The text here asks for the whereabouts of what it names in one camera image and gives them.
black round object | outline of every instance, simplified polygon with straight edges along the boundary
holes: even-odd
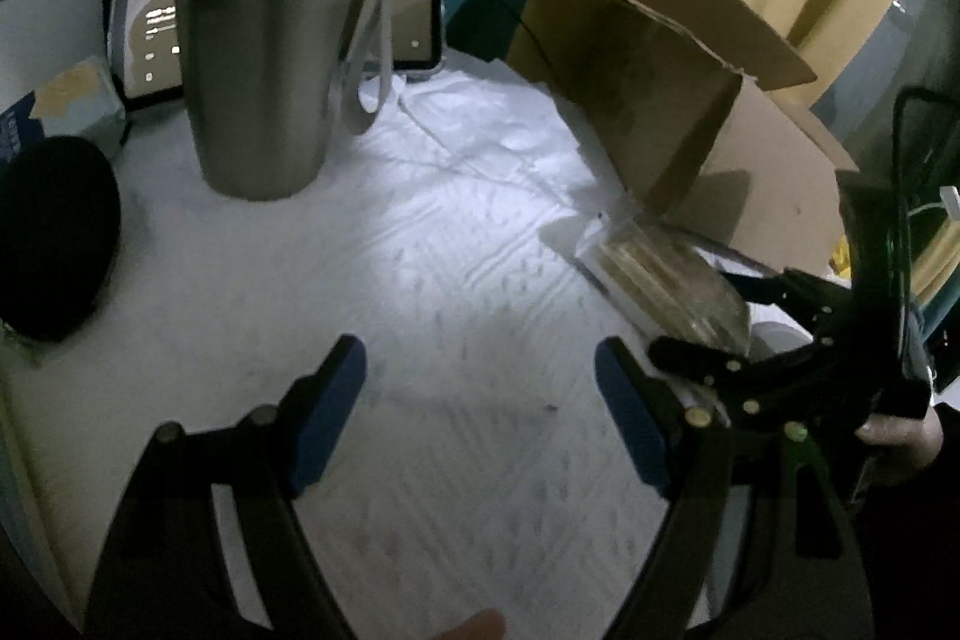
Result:
[[[0,170],[0,320],[63,339],[93,311],[120,242],[120,193],[106,156],[51,137]]]

table surface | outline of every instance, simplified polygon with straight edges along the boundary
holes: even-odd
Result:
[[[210,191],[183,111],[136,127],[106,301],[40,366],[5,359],[77,605],[160,422],[230,425],[355,333],[370,376],[296,513],[357,636],[424,638],[488,606],[514,638],[602,635],[665,506],[637,480],[593,350],[642,342],[551,249],[582,220],[589,178],[558,172],[584,148],[505,68],[461,68],[402,88],[368,135],[335,135],[318,179],[281,202]],[[505,118],[506,152],[477,133]],[[531,165],[544,150],[552,164]],[[590,199],[616,197],[605,176]]]

cardboard box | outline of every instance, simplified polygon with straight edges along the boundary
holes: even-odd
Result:
[[[669,223],[778,271],[822,274],[850,156],[764,90],[813,70],[741,0],[529,0],[511,66],[578,103],[624,186]]]

white wall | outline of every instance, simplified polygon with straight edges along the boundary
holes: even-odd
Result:
[[[103,0],[0,0],[0,111],[91,55],[106,57]]]
[[[73,605],[67,598],[50,549],[34,487],[16,440],[16,427],[7,407],[6,382],[6,373],[0,363],[0,523],[40,587],[61,613],[75,623]]]

clear plastic container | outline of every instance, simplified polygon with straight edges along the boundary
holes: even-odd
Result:
[[[595,221],[577,259],[649,338],[667,335],[745,356],[750,308],[683,239],[644,215]]]

